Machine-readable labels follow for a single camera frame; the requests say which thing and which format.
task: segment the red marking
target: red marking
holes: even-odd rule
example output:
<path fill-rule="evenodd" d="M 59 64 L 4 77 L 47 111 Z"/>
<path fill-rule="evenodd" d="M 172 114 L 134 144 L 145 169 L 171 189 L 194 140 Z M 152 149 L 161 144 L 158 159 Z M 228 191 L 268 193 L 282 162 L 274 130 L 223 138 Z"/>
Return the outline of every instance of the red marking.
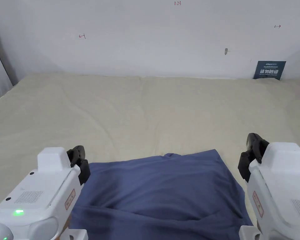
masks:
<path fill-rule="evenodd" d="M 259 212 L 259 214 L 260 214 L 260 217 L 263 217 L 263 214 L 264 214 L 265 212 L 263 211 L 261 202 L 260 202 L 260 200 L 259 200 L 259 198 L 258 198 L 258 195 L 257 195 L 256 191 L 253 192 L 253 200 L 254 200 L 254 203 L 255 203 L 256 206 L 257 206 L 257 209 L 258 209 L 258 212 Z"/>
<path fill-rule="evenodd" d="M 74 197 L 75 197 L 75 190 L 73 189 L 72 192 L 70 193 L 68 199 L 65 202 L 66 210 L 68 210 L 68 208 L 70 207 Z"/>

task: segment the white wall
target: white wall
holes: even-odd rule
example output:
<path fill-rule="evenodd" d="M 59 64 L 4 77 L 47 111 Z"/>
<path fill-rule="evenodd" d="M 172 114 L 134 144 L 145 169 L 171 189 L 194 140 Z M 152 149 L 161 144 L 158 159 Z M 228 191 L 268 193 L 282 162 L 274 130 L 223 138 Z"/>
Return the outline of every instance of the white wall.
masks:
<path fill-rule="evenodd" d="M 0 0 L 0 49 L 14 83 L 58 71 L 252 78 L 259 60 L 287 61 L 294 78 L 300 0 Z"/>

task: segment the warning label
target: warning label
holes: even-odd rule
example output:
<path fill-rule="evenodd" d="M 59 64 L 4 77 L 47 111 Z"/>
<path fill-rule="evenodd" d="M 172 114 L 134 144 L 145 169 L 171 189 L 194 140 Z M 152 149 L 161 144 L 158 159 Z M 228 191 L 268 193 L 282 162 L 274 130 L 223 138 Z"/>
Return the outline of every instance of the warning label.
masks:
<path fill-rule="evenodd" d="M 72 203 L 72 200 L 74 199 L 75 197 L 75 190 L 73 189 L 71 194 L 69 195 L 67 201 L 65 202 L 65 207 L 66 207 L 66 210 L 68 210 L 68 208 L 70 207 L 71 203 Z"/>
<path fill-rule="evenodd" d="M 264 214 L 264 211 L 263 211 L 262 205 L 260 203 L 260 200 L 258 198 L 258 195 L 257 195 L 256 191 L 253 192 L 253 200 L 254 200 L 254 203 L 257 206 L 257 209 L 258 209 L 258 212 L 260 214 L 260 217 L 262 217 L 263 214 Z"/>

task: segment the blue towel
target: blue towel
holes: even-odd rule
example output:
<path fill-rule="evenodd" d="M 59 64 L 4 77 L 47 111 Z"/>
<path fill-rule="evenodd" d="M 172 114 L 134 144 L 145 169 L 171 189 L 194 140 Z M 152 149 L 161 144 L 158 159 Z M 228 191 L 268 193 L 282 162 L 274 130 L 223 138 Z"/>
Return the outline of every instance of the blue towel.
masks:
<path fill-rule="evenodd" d="M 70 228 L 89 240 L 239 240 L 244 191 L 216 150 L 91 163 Z"/>

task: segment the green indicator light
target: green indicator light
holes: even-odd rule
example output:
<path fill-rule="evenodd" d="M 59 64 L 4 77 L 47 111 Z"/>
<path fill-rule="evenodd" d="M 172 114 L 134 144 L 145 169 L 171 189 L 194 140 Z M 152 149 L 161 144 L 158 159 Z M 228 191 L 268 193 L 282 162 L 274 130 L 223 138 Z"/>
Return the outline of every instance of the green indicator light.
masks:
<path fill-rule="evenodd" d="M 14 216 L 21 216 L 21 215 L 23 215 L 23 214 L 24 214 L 24 212 L 23 212 L 23 210 L 21 210 L 21 209 L 17 209 L 17 210 L 14 211 L 14 213 L 13 213 Z"/>

